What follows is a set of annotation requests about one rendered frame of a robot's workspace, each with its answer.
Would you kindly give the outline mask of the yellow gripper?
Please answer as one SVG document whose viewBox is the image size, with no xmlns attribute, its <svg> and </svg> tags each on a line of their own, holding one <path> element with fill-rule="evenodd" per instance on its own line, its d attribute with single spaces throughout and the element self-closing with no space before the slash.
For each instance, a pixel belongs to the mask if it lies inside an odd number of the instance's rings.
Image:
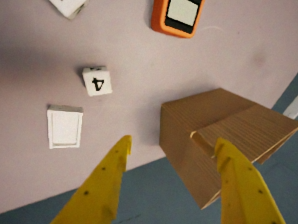
<svg viewBox="0 0 298 224">
<path fill-rule="evenodd" d="M 116 220 L 122 173 L 132 136 L 121 137 L 50 224 L 111 224 Z M 285 224 L 262 176 L 228 140 L 217 138 L 221 224 Z"/>
</svg>

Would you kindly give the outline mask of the brown cardboard box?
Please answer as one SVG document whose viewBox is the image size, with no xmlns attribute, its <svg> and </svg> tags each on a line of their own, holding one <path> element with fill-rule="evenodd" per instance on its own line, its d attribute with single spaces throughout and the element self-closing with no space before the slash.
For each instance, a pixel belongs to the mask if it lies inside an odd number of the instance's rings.
<svg viewBox="0 0 298 224">
<path fill-rule="evenodd" d="M 297 130 L 297 120 L 218 88 L 162 103 L 159 146 L 190 194 L 212 203 L 221 196 L 217 138 L 262 164 Z"/>
</svg>

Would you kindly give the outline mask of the orange digital multimeter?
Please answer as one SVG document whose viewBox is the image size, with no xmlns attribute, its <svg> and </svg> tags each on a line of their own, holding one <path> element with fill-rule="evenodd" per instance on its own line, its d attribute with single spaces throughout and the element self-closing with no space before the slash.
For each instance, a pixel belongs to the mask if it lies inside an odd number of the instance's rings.
<svg viewBox="0 0 298 224">
<path fill-rule="evenodd" d="M 154 0 L 151 27 L 177 38 L 192 38 L 205 0 Z"/>
</svg>

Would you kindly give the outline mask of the white number cube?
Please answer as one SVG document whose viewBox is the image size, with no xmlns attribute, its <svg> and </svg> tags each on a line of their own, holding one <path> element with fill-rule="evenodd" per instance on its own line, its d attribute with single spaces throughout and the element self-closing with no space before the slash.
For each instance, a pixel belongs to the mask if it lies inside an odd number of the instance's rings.
<svg viewBox="0 0 298 224">
<path fill-rule="evenodd" d="M 107 67 L 87 67 L 83 78 L 89 96 L 112 93 L 110 75 Z"/>
<path fill-rule="evenodd" d="M 72 20 L 88 4 L 89 0 L 50 0 L 69 20 Z"/>
</svg>

